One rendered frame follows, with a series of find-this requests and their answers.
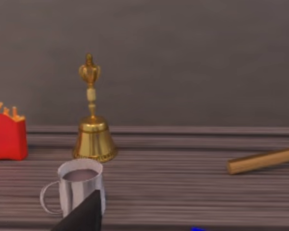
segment cup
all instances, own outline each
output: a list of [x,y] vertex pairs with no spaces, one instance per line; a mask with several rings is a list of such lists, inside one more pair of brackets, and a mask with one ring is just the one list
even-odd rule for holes
[[[62,214],[66,217],[74,208],[95,190],[101,193],[102,215],[105,212],[105,190],[103,184],[103,165],[96,160],[81,158],[63,163],[58,168],[59,180],[44,186],[39,200],[43,209],[49,214]],[[45,203],[47,189],[59,184],[61,210],[51,210]]]

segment french fries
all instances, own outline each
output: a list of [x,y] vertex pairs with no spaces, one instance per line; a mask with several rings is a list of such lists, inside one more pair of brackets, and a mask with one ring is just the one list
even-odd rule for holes
[[[3,103],[0,102],[0,109],[2,108],[3,106]],[[25,117],[24,116],[20,116],[18,115],[17,113],[17,108],[16,107],[13,107],[12,108],[12,115],[10,115],[10,109],[7,108],[7,107],[4,107],[3,108],[3,114],[8,116],[9,118],[11,118],[12,120],[14,120],[15,122],[19,122],[19,121],[22,121],[22,120],[25,120]]]

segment rolling pin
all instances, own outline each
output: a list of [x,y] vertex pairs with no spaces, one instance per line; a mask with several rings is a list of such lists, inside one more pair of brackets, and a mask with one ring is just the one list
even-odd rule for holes
[[229,160],[227,170],[230,175],[234,175],[286,162],[289,162],[289,149]]

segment brown liquid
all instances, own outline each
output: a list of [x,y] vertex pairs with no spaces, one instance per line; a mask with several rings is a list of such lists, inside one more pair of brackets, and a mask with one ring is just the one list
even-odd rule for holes
[[63,179],[69,180],[69,181],[84,181],[92,179],[97,175],[97,172],[91,169],[78,169],[71,171],[69,173],[66,173],[63,176]]

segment red container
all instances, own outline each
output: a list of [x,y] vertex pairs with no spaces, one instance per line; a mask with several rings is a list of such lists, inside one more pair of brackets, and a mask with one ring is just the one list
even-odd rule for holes
[[27,155],[26,121],[0,114],[0,159],[23,160]]

